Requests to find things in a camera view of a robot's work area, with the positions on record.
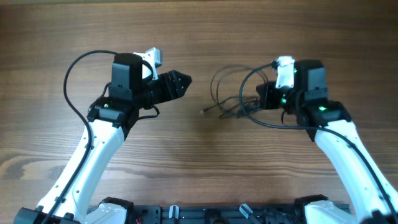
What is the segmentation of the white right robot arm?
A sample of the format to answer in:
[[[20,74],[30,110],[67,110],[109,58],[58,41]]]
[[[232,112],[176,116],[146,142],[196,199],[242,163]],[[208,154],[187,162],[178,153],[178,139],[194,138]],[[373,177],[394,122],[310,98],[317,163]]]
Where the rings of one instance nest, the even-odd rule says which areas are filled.
[[[319,60],[279,57],[269,66],[277,79],[257,86],[263,110],[282,108],[296,117],[294,130],[304,130],[325,153],[341,179],[355,214],[327,197],[295,201],[304,223],[397,223],[397,190],[388,182],[362,143],[348,110],[328,98],[326,70]]]

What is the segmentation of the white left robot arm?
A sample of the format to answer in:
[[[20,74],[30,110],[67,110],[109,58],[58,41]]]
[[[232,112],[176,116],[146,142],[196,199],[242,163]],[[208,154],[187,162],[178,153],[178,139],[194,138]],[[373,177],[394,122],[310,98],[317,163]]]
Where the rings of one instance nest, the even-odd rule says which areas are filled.
[[[90,105],[80,142],[62,174],[34,209],[21,208],[14,223],[140,223],[134,204],[108,197],[88,211],[93,193],[115,152],[131,128],[148,116],[141,109],[181,98],[192,82],[171,70],[158,74],[162,52],[112,53],[111,81]]]

